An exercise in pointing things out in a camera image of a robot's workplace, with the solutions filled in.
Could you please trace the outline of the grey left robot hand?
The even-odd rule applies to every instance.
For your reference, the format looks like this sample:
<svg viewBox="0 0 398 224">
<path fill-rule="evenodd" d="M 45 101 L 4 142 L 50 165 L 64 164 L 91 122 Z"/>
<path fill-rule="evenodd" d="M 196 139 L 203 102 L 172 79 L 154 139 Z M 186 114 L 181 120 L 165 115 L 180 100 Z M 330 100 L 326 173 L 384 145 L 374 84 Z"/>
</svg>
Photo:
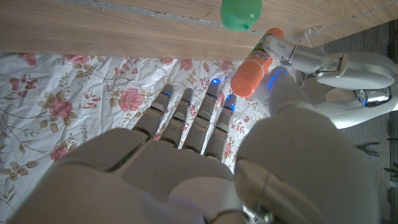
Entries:
<svg viewBox="0 0 398 224">
<path fill-rule="evenodd" d="M 300 106 L 348 128 L 397 110 L 397 64 L 371 52 L 326 54 L 267 35 L 262 48 L 281 65 L 271 72 L 269 109 Z"/>
</svg>

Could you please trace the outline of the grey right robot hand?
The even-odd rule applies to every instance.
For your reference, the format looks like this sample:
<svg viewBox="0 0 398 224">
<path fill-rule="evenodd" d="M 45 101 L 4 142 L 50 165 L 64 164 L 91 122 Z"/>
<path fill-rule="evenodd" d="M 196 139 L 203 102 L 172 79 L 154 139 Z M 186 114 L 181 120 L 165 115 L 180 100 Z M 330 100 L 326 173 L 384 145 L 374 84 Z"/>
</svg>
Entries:
<svg viewBox="0 0 398 224">
<path fill-rule="evenodd" d="M 271 73 L 269 109 L 222 161 L 235 97 L 207 133 L 207 95 L 183 145 L 183 96 L 155 139 L 173 88 L 132 129 L 109 130 L 66 154 L 39 180 L 11 223 L 378 223 L 373 172 L 283 68 Z"/>
</svg>

